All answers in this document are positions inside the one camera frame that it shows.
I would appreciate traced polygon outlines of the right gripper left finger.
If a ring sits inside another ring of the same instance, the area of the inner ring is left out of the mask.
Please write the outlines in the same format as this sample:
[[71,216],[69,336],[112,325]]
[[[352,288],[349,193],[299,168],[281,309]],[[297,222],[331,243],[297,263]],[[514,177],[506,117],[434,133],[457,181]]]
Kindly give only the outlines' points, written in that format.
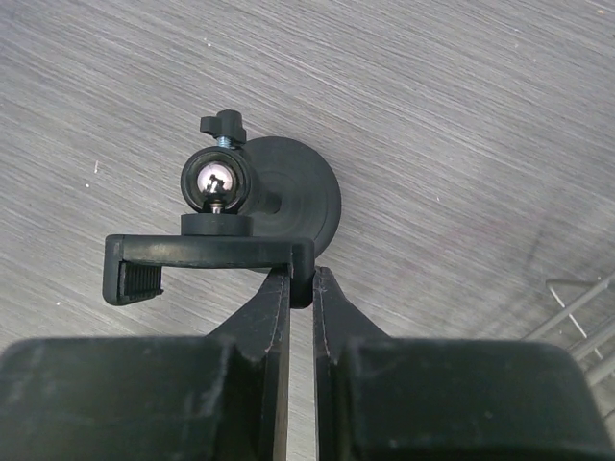
[[36,338],[1,356],[5,460],[283,460],[290,281],[207,335]]

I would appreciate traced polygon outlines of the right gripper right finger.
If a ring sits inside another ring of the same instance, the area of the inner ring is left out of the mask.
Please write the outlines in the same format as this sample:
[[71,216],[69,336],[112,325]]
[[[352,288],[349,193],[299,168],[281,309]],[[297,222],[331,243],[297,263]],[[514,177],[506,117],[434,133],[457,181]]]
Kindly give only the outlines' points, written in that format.
[[610,460],[585,377],[560,347],[392,337],[313,279],[321,460]]

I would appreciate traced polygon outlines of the black phone stand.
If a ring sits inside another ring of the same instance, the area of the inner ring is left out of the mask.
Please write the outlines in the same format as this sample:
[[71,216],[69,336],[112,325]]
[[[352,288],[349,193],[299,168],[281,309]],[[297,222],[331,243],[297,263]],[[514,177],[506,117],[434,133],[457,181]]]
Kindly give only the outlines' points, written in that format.
[[200,131],[216,143],[184,164],[180,187],[191,211],[180,233],[108,236],[104,300],[122,306],[161,295],[165,267],[279,269],[290,282],[291,306],[309,306],[315,260],[341,218],[332,168],[293,138],[248,139],[236,110],[203,117]]

